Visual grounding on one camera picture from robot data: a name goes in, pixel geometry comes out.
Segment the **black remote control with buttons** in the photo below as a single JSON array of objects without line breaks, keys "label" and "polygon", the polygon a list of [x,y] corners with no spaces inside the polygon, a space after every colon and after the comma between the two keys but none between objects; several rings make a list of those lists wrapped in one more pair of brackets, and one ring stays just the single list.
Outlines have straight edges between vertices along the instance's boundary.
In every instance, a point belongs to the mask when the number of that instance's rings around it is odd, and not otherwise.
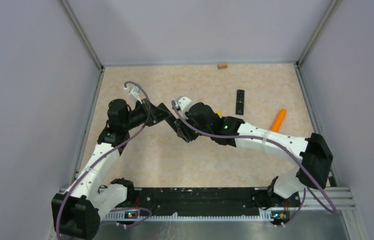
[{"label": "black remote control with buttons", "polygon": [[244,100],[245,100],[245,91],[242,89],[238,89],[237,94],[236,94],[235,114],[240,115],[240,116],[244,114]]}]

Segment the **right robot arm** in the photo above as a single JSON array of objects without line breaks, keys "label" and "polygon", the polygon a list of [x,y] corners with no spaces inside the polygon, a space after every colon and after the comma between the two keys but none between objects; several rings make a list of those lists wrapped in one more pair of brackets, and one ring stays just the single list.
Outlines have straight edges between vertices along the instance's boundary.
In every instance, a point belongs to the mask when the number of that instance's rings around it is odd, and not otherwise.
[{"label": "right robot arm", "polygon": [[191,103],[187,97],[171,102],[177,115],[176,127],[187,142],[198,136],[209,137],[223,146],[259,150],[285,158],[294,164],[287,173],[276,176],[268,188],[268,200],[281,206],[301,190],[318,190],[330,201],[325,191],[333,155],[323,136],[310,137],[284,135],[256,127],[240,118],[219,116],[208,105]]}]

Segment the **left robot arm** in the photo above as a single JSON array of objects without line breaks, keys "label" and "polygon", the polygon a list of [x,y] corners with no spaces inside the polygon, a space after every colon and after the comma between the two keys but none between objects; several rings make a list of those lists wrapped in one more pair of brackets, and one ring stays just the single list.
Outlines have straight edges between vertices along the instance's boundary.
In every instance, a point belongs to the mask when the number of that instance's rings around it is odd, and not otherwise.
[{"label": "left robot arm", "polygon": [[136,127],[143,130],[173,115],[163,103],[155,106],[143,99],[131,109],[125,100],[115,99],[108,105],[107,116],[93,154],[80,175],[64,193],[52,198],[53,224],[58,239],[67,235],[91,240],[111,210],[119,204],[124,207],[133,204],[135,193],[123,184],[112,183],[102,193],[98,192],[99,187],[128,142],[138,136],[137,132],[130,135],[130,130]]}]

